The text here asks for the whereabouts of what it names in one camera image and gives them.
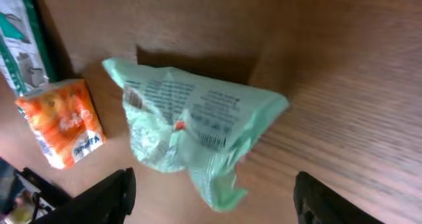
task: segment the orange wrapper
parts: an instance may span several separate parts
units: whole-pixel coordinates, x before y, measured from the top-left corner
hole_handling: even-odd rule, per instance
[[[45,85],[16,104],[54,168],[71,167],[106,140],[83,79]]]

